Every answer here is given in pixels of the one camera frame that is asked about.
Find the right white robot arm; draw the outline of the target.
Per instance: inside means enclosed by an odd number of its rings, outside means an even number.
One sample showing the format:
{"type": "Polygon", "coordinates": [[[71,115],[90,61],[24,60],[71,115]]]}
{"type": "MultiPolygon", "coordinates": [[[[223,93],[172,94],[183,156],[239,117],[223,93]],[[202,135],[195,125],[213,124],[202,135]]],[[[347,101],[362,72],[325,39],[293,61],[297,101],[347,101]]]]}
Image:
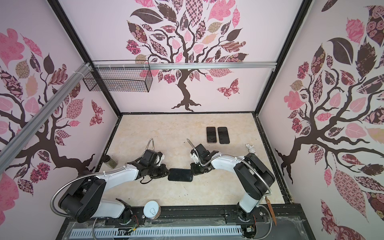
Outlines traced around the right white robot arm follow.
{"type": "Polygon", "coordinates": [[[276,181],[274,174],[254,153],[234,157],[218,151],[209,152],[203,145],[192,147],[190,157],[194,161],[192,169],[197,175],[211,170],[225,170],[236,174],[245,194],[239,201],[240,212],[250,214],[254,208],[272,194],[271,186],[276,181]]]}

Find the black smartphone with silver frame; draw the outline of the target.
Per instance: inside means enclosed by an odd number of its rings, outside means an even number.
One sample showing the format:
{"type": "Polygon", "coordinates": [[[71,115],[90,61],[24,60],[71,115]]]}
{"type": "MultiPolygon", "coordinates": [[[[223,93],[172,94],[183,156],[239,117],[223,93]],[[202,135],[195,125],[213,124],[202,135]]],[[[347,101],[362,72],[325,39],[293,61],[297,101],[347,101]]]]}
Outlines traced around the black smartphone with silver frame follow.
{"type": "Polygon", "coordinates": [[[207,127],[207,143],[217,143],[217,133],[215,127],[207,127]]]}

